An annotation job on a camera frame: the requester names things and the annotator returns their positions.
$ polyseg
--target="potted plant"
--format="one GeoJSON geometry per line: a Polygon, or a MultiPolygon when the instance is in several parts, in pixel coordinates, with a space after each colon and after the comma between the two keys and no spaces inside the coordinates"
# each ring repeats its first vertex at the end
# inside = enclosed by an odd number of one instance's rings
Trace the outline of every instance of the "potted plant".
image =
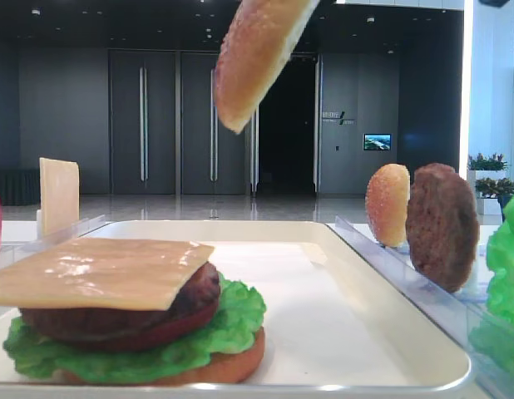
{"type": "Polygon", "coordinates": [[[492,154],[484,156],[479,153],[476,157],[468,156],[467,181],[471,187],[475,187],[477,180],[490,178],[492,180],[504,179],[506,176],[507,163],[503,154],[492,154]]]}
{"type": "Polygon", "coordinates": [[[499,206],[501,207],[501,215],[503,218],[503,222],[505,221],[505,214],[503,213],[503,210],[505,209],[505,206],[507,206],[508,201],[512,199],[512,196],[514,195],[514,180],[509,179],[501,179],[497,182],[497,202],[499,203],[499,206]]]}
{"type": "Polygon", "coordinates": [[[477,192],[480,193],[480,197],[477,199],[478,213],[501,214],[503,221],[505,221],[505,215],[502,211],[514,195],[514,180],[484,178],[477,180],[475,187],[477,192]]]}

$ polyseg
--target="standing cheese slice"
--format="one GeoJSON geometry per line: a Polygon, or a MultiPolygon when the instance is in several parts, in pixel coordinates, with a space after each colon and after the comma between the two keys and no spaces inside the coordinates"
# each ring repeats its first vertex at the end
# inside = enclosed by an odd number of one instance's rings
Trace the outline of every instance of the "standing cheese slice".
{"type": "Polygon", "coordinates": [[[0,270],[0,306],[166,310],[214,247],[149,239],[67,241],[0,270]]]}
{"type": "Polygon", "coordinates": [[[42,234],[66,229],[80,219],[80,172],[75,162],[39,159],[42,234]]]}

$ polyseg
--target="lettuce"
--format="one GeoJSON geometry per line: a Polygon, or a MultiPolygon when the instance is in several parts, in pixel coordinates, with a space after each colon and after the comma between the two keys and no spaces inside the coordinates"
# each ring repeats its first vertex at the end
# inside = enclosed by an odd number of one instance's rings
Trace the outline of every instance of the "lettuce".
{"type": "MultiPolygon", "coordinates": [[[[494,273],[488,284],[487,310],[514,327],[514,196],[504,209],[502,226],[489,238],[487,267],[494,273]]],[[[470,343],[477,353],[514,375],[514,331],[504,323],[483,320],[471,330],[470,343]]]]}
{"type": "Polygon", "coordinates": [[[220,276],[216,315],[205,327],[171,344],[144,352],[84,352],[43,337],[21,318],[12,320],[3,348],[18,373],[52,377],[67,370],[92,384],[143,384],[202,367],[212,353],[240,353],[253,346],[266,306],[255,288],[220,276]]]}

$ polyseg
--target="gray door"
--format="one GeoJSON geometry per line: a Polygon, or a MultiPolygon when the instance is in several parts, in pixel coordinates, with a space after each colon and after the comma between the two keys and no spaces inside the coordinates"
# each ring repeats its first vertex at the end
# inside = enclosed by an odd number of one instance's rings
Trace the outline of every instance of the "gray door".
{"type": "Polygon", "coordinates": [[[183,194],[245,194],[245,135],[225,129],[212,102],[216,58],[181,55],[183,194]]]}
{"type": "Polygon", "coordinates": [[[175,57],[111,53],[115,194],[175,193],[175,57]]]}

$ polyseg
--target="television screen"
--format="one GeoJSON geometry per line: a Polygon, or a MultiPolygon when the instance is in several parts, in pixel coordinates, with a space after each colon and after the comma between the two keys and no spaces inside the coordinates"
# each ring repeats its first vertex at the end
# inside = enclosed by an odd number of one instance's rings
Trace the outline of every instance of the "television screen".
{"type": "Polygon", "coordinates": [[[390,135],[364,135],[365,151],[389,151],[391,144],[390,135]]]}

